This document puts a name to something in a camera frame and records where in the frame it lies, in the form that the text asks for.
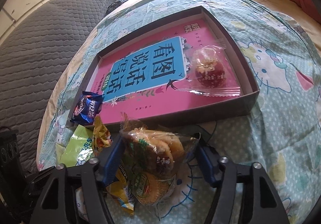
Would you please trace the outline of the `tall yellow snack packet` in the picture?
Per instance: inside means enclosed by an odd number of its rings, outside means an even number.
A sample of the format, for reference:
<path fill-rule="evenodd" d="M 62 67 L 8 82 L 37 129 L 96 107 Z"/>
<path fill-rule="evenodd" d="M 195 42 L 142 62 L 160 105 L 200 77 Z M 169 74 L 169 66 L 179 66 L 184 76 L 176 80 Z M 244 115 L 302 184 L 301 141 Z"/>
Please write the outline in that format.
<path fill-rule="evenodd" d="M 97 157 L 103 151 L 110 151 L 114 141 L 112 140 L 110 131 L 103 124 L 99 115 L 95 117 L 93 126 L 93 154 Z M 108 173 L 110 172 L 114 172 L 115 175 L 112 180 L 107 182 L 107 192 L 124 212 L 129 215 L 134 215 L 135 198 L 129 186 L 129 177 L 123 162 L 121 160 L 115 162 L 113 159 L 111 166 L 108 167 Z"/>

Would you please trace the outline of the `green snack packet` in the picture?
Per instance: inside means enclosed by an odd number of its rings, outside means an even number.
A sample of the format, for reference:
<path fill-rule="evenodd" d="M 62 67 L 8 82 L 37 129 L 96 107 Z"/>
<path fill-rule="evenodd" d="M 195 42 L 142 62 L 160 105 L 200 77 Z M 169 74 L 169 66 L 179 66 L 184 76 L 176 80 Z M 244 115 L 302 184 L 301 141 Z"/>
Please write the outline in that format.
<path fill-rule="evenodd" d="M 62 155 L 57 156 L 58 164 L 66 167 L 85 164 L 93 156 L 92 136 L 91 130 L 78 125 Z"/>

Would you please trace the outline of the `clear bread bun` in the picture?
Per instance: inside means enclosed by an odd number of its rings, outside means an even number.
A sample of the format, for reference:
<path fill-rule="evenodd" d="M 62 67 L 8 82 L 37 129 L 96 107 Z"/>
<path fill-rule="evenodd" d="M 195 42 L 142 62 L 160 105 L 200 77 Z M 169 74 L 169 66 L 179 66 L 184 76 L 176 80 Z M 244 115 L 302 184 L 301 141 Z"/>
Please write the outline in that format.
<path fill-rule="evenodd" d="M 126 152 L 142 170 L 161 179 L 174 176 L 199 143 L 198 136 L 150 129 L 125 112 L 121 117 L 120 136 Z"/>

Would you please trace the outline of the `blue Oreo cookie packet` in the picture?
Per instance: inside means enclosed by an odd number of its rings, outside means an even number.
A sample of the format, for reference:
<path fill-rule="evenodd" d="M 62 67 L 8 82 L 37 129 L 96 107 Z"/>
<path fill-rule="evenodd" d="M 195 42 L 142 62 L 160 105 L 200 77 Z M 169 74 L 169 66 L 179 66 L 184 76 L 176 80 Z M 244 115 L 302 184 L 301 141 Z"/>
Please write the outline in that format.
<path fill-rule="evenodd" d="M 83 91 L 73 110 L 70 121 L 82 126 L 92 125 L 96 115 L 101 110 L 103 99 L 104 95 Z"/>

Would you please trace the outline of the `clear red pastry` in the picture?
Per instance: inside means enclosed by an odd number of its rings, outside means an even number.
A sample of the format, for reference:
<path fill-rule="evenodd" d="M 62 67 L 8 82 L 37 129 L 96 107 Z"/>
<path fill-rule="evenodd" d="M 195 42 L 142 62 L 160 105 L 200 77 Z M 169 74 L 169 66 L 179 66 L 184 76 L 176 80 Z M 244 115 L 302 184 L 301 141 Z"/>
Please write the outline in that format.
<path fill-rule="evenodd" d="M 217 42 L 188 54 L 186 79 L 176 89 L 206 97 L 238 97 L 241 87 L 227 59 L 226 45 Z"/>

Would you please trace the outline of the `small green label cake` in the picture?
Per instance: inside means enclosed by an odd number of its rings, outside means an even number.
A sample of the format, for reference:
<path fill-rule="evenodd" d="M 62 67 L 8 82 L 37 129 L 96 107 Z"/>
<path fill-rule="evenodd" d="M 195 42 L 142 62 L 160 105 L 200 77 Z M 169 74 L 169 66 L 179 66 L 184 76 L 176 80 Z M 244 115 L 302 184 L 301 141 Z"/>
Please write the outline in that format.
<path fill-rule="evenodd" d="M 161 219 L 174 195 L 183 165 L 175 167 L 174 173 L 168 177 L 157 177 L 143 170 L 133 160 L 123 159 L 121 162 L 128 174 L 135 199 L 157 219 Z"/>

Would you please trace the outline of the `Hello Kitty patterned blanket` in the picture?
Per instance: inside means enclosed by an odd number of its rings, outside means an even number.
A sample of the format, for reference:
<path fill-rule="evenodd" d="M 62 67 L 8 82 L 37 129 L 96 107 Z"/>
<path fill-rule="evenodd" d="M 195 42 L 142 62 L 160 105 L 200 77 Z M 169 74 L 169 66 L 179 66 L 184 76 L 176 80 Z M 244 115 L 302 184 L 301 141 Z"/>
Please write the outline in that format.
<path fill-rule="evenodd" d="M 305 223 L 320 200 L 320 38 L 271 0 L 129 0 L 89 35 L 58 80 L 41 124 L 37 167 L 64 161 L 83 90 L 103 95 L 100 117 L 126 146 L 134 213 L 107 196 L 114 223 L 207 223 L 217 174 L 143 127 L 195 133 L 227 159 L 230 223 Z"/>

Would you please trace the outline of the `pink and blue book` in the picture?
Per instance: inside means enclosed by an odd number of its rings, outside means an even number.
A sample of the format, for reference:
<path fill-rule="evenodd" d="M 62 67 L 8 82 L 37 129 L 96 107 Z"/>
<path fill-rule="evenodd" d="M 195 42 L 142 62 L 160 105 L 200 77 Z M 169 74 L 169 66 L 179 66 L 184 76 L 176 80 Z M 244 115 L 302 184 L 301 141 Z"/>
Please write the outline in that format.
<path fill-rule="evenodd" d="M 179 91 L 186 79 L 188 54 L 217 42 L 204 18 L 172 23 L 140 40 L 100 56 L 88 89 L 104 95 L 100 118 L 104 124 L 173 114 L 235 97 L 206 97 Z"/>

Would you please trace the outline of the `grey quilted headboard cover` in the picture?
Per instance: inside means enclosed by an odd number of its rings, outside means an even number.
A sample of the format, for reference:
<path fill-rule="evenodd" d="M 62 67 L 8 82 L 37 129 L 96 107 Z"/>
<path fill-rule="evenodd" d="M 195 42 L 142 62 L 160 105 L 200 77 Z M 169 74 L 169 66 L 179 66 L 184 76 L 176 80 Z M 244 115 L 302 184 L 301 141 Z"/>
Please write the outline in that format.
<path fill-rule="evenodd" d="M 18 131 L 25 174 L 37 171 L 41 121 L 54 87 L 116 0 L 50 0 L 1 44 L 1 125 Z"/>

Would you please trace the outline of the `dark floral pillow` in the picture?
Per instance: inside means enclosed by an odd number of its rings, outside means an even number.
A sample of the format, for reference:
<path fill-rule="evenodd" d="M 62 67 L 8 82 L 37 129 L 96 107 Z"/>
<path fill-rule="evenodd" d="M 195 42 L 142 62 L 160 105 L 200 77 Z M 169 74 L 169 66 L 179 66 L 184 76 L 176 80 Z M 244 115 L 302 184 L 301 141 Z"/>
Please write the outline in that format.
<path fill-rule="evenodd" d="M 113 2 L 106 11 L 105 16 L 107 16 L 108 14 L 110 14 L 112 11 L 114 11 L 116 8 L 120 7 L 122 4 L 124 4 L 125 2 L 127 2 L 128 0 L 116 0 L 115 2 Z"/>

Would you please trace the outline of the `beige bed sheet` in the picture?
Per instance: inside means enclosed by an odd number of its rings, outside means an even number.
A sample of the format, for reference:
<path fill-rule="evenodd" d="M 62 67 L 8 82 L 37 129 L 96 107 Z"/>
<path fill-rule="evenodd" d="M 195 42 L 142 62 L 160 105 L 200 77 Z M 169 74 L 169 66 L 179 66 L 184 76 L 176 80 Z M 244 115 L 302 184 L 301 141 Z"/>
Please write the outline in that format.
<path fill-rule="evenodd" d="M 201 4 L 241 47 L 263 46 L 286 67 L 258 82 L 258 103 L 249 116 L 211 127 L 213 143 L 238 162 L 261 159 L 269 168 L 320 170 L 320 24 L 290 0 L 128 0 L 90 33 L 60 76 L 48 101 L 37 147 L 39 170 L 57 162 L 71 131 L 65 123 L 71 103 L 94 56 L 135 29 Z M 281 81 L 279 88 L 272 83 Z"/>

